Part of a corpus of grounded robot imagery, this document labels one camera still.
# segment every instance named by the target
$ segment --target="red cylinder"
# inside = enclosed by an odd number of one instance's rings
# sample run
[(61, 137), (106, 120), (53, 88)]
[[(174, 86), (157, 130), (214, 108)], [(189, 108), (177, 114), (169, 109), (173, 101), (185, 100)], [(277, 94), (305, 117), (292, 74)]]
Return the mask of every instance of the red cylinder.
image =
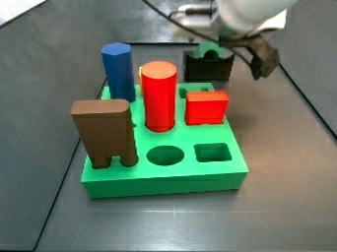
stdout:
[(166, 132), (176, 125), (177, 67), (166, 61), (142, 66), (145, 124), (154, 132)]

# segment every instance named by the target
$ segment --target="brown arch block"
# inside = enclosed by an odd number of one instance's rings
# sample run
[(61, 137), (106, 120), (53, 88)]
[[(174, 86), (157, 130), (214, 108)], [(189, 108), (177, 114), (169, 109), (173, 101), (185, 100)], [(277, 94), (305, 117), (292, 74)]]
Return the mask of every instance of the brown arch block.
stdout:
[(110, 167), (113, 156), (122, 157), (124, 166), (134, 166), (138, 155), (129, 101), (78, 100), (73, 104), (71, 116), (93, 167)]

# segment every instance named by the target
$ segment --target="green shape sorter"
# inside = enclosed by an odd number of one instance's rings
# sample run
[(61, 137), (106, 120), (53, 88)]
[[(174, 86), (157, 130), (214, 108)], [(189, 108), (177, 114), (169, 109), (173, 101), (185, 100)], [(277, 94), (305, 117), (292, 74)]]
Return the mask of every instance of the green shape sorter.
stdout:
[[(213, 85), (178, 85), (176, 127), (166, 133), (154, 133), (145, 126), (144, 100), (140, 85), (136, 86), (130, 107), (140, 162), (134, 167), (124, 167), (121, 158), (113, 157), (109, 168), (94, 169), (87, 157), (82, 183), (93, 199), (240, 188), (249, 169), (229, 122), (186, 125), (185, 95), (190, 91), (213, 91)], [(109, 98), (106, 87), (103, 99)]]

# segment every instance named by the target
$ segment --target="hole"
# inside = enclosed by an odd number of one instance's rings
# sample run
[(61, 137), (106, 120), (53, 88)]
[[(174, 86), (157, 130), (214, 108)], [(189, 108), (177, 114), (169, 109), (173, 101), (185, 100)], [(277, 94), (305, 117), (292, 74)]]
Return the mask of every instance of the hole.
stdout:
[(149, 161), (157, 165), (173, 165), (185, 158), (185, 152), (176, 146), (158, 146), (148, 155)]
[(205, 59), (218, 59), (218, 54), (217, 54), (217, 51), (214, 50), (210, 50), (206, 52), (205, 54)]
[(196, 145), (196, 156), (200, 162), (232, 160), (232, 154), (225, 143)]
[(186, 98), (186, 93), (188, 93), (186, 89), (180, 89), (180, 97), (181, 98)]

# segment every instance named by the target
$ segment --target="circular hole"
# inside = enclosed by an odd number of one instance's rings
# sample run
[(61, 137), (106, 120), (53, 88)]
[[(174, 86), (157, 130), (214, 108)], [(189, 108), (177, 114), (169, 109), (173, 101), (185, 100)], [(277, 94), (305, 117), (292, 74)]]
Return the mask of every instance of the circular hole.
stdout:
[(185, 152), (176, 146), (158, 146), (148, 155), (149, 161), (157, 165), (173, 165), (185, 158)]

